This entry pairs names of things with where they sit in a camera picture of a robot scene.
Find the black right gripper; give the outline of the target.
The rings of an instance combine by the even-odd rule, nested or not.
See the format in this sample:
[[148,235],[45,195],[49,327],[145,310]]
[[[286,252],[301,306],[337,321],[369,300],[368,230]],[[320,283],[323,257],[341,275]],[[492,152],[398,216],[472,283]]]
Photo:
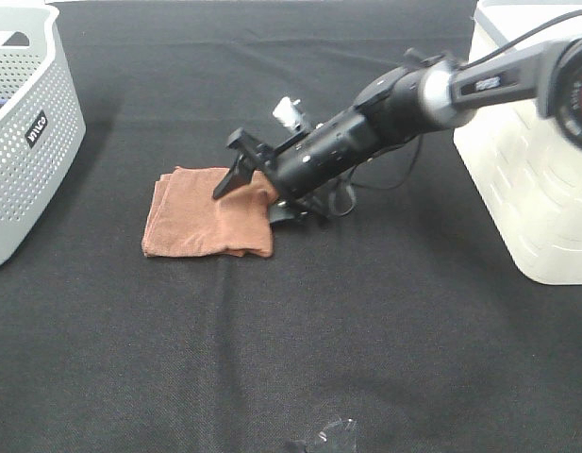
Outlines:
[[276,147],[243,128],[234,131],[227,146],[236,150],[238,156],[213,190],[212,198],[221,199],[250,184],[253,173],[259,170],[280,198],[290,204],[272,204],[268,208],[269,223],[300,221],[306,211],[295,206],[303,205],[308,195],[390,145],[386,113],[352,106],[314,126],[301,112],[303,128],[291,132],[291,137]]

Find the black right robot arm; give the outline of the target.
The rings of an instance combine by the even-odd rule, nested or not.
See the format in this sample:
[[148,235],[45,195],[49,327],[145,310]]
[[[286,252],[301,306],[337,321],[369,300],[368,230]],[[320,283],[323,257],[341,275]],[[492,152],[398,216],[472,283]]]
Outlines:
[[212,192],[221,199],[260,171],[291,216],[330,215],[314,192],[367,159],[429,132],[467,125],[479,109],[534,99],[542,118],[582,149],[582,37],[547,41],[459,66],[442,56],[395,68],[370,83],[346,109],[312,126],[291,101],[276,118],[291,137],[272,147],[239,128],[228,138],[237,157]]

